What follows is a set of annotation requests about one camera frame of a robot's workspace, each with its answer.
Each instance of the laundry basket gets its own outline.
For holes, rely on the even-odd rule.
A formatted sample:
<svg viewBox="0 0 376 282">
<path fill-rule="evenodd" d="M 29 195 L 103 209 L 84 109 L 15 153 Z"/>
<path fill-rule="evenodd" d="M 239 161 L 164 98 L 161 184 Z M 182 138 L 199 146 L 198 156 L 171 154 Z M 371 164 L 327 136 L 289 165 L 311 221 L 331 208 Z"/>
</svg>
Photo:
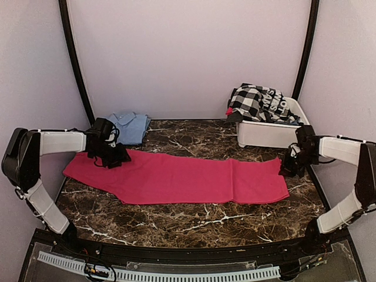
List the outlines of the laundry basket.
<svg viewBox="0 0 376 282">
<path fill-rule="evenodd" d="M 310 123 L 298 102 L 289 97 L 285 97 L 285 100 L 291 112 L 300 117 L 300 122 L 309 125 Z M 237 141 L 240 147 L 249 145 L 288 148 L 289 145 L 297 141 L 295 130 L 299 127 L 300 126 L 294 125 L 243 121 L 236 124 Z"/>
</svg>

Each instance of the black pole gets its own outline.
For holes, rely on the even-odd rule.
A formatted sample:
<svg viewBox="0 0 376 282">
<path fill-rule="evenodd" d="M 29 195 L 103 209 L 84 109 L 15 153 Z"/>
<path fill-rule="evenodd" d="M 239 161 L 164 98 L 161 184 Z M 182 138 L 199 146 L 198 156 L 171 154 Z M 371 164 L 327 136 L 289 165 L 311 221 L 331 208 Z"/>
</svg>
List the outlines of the black pole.
<svg viewBox="0 0 376 282">
<path fill-rule="evenodd" d="M 306 70 L 307 70 L 308 60 L 310 58 L 313 36 L 315 34 L 315 27 L 316 27 L 317 15 L 318 15 L 318 4 L 319 3 L 320 3 L 320 0 L 312 0 L 312 2 L 311 2 L 310 18 L 308 20 L 307 34 L 305 35 L 303 54 L 301 56 L 299 71 L 298 71 L 298 75 L 296 77 L 293 95 L 291 96 L 295 100 L 298 100 L 298 98 L 299 98 L 301 87 L 302 87 L 303 81 L 304 81 L 304 76 L 305 76 Z"/>
<path fill-rule="evenodd" d="M 78 57 L 76 53 L 75 43 L 73 41 L 72 28 L 70 25 L 71 23 L 69 20 L 69 12 L 68 12 L 68 6 L 66 4 L 66 0 L 59 0 L 59 6 L 60 6 L 61 20 L 63 23 L 66 46 L 68 47 L 69 57 L 71 59 L 70 62 L 72 64 L 73 72 L 75 74 L 78 91 L 80 92 L 83 107 L 85 108 L 85 112 L 86 112 L 86 115 L 88 116 L 89 122 L 91 125 L 93 125 L 95 121 L 95 117 L 94 117 L 93 109 L 90 105 L 90 101 L 89 101 L 88 93 L 85 88 L 85 84 L 83 82 L 80 64 L 78 62 Z"/>
</svg>

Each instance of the white wall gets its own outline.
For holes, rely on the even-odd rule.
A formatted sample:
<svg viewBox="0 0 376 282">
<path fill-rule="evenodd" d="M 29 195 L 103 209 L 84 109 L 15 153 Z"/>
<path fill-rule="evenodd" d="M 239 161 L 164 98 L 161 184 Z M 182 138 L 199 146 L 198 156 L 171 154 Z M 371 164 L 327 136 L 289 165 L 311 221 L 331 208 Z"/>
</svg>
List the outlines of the white wall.
<svg viewBox="0 0 376 282">
<path fill-rule="evenodd" d="M 86 128 L 66 49 L 58 1 L 0 1 L 0 154 L 16 127 Z M 45 156 L 42 180 L 56 197 L 72 155 Z M 0 173 L 0 280 L 17 281 L 35 227 L 41 227 Z"/>
<path fill-rule="evenodd" d="M 97 116 L 224 118 L 242 82 L 291 96 L 310 0 L 69 1 Z"/>
<path fill-rule="evenodd" d="M 316 134 L 376 141 L 376 2 L 321 1 L 300 103 Z M 335 205 L 354 187 L 356 168 L 316 169 Z M 350 228 L 368 281 L 376 277 L 376 214 Z"/>
</svg>

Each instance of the brown marble surface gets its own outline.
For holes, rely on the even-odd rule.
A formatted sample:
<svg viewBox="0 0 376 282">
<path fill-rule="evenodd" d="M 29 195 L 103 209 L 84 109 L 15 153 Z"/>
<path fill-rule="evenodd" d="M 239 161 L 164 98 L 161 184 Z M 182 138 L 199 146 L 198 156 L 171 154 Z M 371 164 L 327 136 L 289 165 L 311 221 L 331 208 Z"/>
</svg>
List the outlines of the brown marble surface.
<svg viewBox="0 0 376 282">
<path fill-rule="evenodd" d="M 154 120 L 142 146 L 175 156 L 263 162 L 283 149 L 240 148 L 234 125 L 223 120 Z M 290 197 L 273 204 L 122 204 L 114 195 L 68 179 L 58 206 L 79 237 L 145 247 L 229 247 L 282 241 L 304 235 L 324 213 L 309 176 L 286 178 Z"/>
</svg>

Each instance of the pile of clothes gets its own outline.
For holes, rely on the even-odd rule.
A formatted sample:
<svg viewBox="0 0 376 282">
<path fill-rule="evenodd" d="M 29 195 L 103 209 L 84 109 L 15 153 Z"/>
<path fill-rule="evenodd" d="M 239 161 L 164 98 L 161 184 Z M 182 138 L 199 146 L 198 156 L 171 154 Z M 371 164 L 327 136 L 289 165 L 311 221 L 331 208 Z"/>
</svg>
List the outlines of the pile of clothes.
<svg viewBox="0 0 376 282">
<path fill-rule="evenodd" d="M 120 131 L 117 139 L 123 145 L 139 145 L 145 136 L 150 119 L 147 115 L 136 115 L 130 113 L 113 113 L 106 117 Z"/>
<path fill-rule="evenodd" d="M 228 122 L 300 125 L 300 117 L 290 111 L 281 91 L 272 88 L 243 83 L 233 90 L 227 106 Z"/>
</svg>

